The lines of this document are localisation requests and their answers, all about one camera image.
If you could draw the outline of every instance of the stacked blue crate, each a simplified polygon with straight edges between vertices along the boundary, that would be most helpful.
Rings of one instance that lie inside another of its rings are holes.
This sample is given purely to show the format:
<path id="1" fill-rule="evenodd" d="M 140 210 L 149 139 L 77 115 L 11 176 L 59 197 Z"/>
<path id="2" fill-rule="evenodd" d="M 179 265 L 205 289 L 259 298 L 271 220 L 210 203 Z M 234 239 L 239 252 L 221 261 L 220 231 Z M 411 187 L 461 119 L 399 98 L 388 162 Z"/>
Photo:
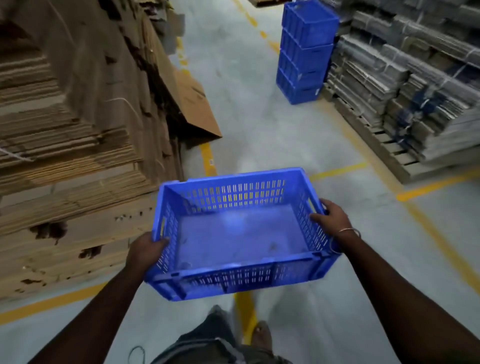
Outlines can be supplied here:
<path id="1" fill-rule="evenodd" d="M 317 98 L 338 24 L 338 16 L 318 0 L 285 4 L 276 84 L 290 104 Z"/>

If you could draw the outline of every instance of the person's left hand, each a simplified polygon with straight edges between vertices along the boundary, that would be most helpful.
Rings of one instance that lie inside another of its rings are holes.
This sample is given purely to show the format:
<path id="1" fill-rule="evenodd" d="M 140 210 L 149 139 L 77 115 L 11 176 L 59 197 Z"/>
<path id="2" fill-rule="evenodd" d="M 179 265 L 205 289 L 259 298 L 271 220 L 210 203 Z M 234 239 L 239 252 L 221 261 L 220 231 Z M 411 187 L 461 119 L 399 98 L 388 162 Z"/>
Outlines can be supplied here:
<path id="1" fill-rule="evenodd" d="M 143 276 L 150 266 L 160 258 L 167 245 L 168 238 L 153 242 L 152 233 L 145 232 L 130 245 L 125 268 Z"/>

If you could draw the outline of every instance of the silver bangle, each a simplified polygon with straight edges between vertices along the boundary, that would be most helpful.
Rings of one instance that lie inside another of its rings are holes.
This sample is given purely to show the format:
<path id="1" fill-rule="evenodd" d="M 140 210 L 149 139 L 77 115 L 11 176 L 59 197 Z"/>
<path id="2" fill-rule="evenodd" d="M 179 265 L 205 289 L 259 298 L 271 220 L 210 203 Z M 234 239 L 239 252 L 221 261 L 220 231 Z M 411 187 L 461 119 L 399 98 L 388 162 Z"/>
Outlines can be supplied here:
<path id="1" fill-rule="evenodd" d="M 342 231 L 346 231 L 346 230 L 353 230 L 354 232 L 357 233 L 357 235 L 359 236 L 359 238 L 361 238 L 361 232 L 360 232 L 358 229 L 356 229 L 356 228 L 345 228 L 345 229 L 339 230 L 339 231 L 337 231 L 337 232 L 335 233 L 334 236 L 337 236 L 339 233 L 341 233 Z M 332 238 L 330 239 L 330 244 L 329 244 L 330 251 L 333 252 L 333 253 L 335 253 L 335 254 L 342 254 L 342 252 L 337 252 L 336 250 L 333 250 L 333 249 L 332 249 L 332 240 L 333 240 L 333 236 L 332 236 Z"/>

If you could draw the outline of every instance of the warehouse floor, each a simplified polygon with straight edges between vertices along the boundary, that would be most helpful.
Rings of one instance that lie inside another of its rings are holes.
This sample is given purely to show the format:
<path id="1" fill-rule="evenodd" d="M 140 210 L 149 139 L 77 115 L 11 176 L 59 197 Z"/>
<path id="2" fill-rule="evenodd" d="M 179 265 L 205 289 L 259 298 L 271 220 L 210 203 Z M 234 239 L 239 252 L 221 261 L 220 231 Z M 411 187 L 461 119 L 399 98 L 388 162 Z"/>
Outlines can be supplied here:
<path id="1" fill-rule="evenodd" d="M 247 0 L 172 4 L 187 22 L 174 62 L 203 84 L 224 136 L 183 154 L 187 177 L 303 167 L 318 195 L 341 205 L 373 248 L 480 337 L 479 181 L 455 170 L 404 188 L 333 105 L 291 106 L 275 84 L 283 7 L 255 9 Z M 170 303 L 143 285 L 107 363 L 125 363 L 136 345 L 149 363 L 216 303 L 229 311 L 237 303 L 247 325 L 267 320 L 275 353 L 293 363 L 398 362 L 345 257 L 322 280 L 253 298 L 254 312 L 240 302 L 244 296 Z M 87 302 L 0 326 L 4 362 L 25 363 Z"/>

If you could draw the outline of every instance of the blue plastic crate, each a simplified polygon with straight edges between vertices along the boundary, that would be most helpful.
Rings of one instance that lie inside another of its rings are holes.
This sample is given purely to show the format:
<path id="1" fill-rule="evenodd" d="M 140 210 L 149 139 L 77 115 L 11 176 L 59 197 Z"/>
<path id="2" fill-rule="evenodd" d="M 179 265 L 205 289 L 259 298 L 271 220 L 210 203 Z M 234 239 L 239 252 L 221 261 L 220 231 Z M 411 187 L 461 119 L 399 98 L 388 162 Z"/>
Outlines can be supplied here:
<path id="1" fill-rule="evenodd" d="M 295 88 L 281 69 L 278 69 L 276 73 L 276 84 L 292 105 L 316 100 L 323 86 L 323 82 L 321 82 L 317 86 Z"/>
<path id="2" fill-rule="evenodd" d="M 332 55 L 333 44 L 302 48 L 284 29 L 282 31 L 280 49 L 285 52 L 300 72 L 308 72 L 327 68 L 328 61 Z"/>
<path id="3" fill-rule="evenodd" d="M 288 2 L 283 9 L 282 27 L 304 48 L 332 44 L 339 22 L 318 0 Z"/>
<path id="4" fill-rule="evenodd" d="M 321 85 L 327 70 L 325 65 L 322 69 L 301 73 L 282 50 L 278 58 L 278 67 L 295 88 L 308 88 Z"/>
<path id="5" fill-rule="evenodd" d="M 319 279 L 338 255 L 313 211 L 301 168 L 164 183 L 152 234 L 170 244 L 145 281 L 181 301 Z"/>

